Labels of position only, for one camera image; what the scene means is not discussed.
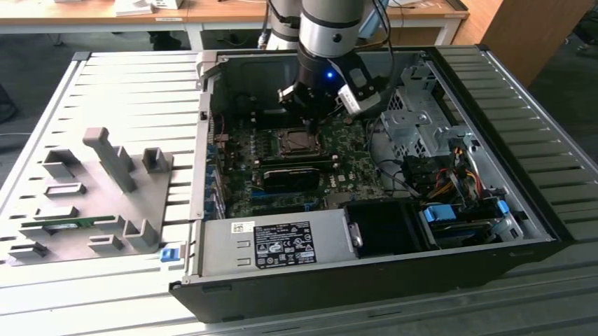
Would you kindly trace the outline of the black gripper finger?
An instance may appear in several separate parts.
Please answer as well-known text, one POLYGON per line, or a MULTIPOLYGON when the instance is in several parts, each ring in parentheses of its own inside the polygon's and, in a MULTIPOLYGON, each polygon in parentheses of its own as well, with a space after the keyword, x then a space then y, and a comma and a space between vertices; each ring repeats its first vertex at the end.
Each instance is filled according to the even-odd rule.
POLYGON ((338 107, 338 104, 335 101, 328 101, 324 103, 320 103, 314 108, 314 115, 312 115, 312 133, 316 134, 319 130, 319 124, 322 120, 324 120, 330 113, 335 111, 338 107))
POLYGON ((279 103, 284 110, 299 118, 308 134, 314 133, 314 112, 308 103, 303 100, 303 89, 294 85, 279 90, 279 103))

